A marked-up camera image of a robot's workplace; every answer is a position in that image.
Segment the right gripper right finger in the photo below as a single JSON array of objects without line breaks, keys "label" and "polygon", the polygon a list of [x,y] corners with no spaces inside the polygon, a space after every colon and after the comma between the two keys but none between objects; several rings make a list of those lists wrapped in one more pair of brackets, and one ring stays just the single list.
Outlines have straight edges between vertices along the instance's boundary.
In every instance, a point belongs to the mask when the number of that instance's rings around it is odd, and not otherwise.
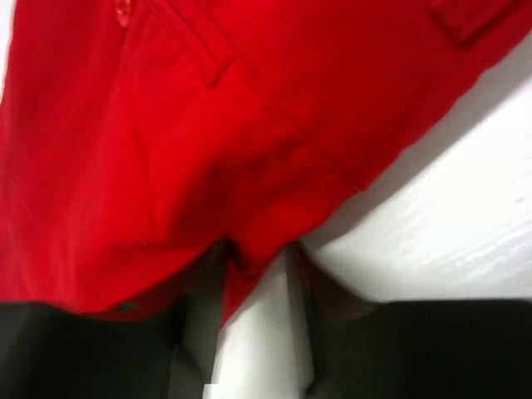
[{"label": "right gripper right finger", "polygon": [[313,377],[304,393],[327,394],[334,349],[333,329],[366,316],[374,309],[374,302],[344,287],[320,269],[300,243],[288,246],[288,264],[294,269],[301,289],[313,365]]}]

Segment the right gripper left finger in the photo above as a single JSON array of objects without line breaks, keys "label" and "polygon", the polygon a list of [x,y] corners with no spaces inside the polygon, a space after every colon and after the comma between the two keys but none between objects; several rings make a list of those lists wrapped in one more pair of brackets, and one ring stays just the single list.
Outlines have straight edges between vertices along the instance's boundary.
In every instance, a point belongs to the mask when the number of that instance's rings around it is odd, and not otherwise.
[{"label": "right gripper left finger", "polygon": [[194,264],[192,279],[173,307],[168,398],[201,398],[211,382],[230,253],[227,241],[205,253]]}]

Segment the red trousers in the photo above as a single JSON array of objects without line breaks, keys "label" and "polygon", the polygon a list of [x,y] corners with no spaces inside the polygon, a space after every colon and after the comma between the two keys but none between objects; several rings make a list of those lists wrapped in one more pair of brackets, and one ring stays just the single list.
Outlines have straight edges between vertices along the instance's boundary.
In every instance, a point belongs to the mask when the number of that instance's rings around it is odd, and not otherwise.
[{"label": "red trousers", "polygon": [[1,300],[107,320],[235,247],[224,315],[531,31],[528,1],[18,1]]}]

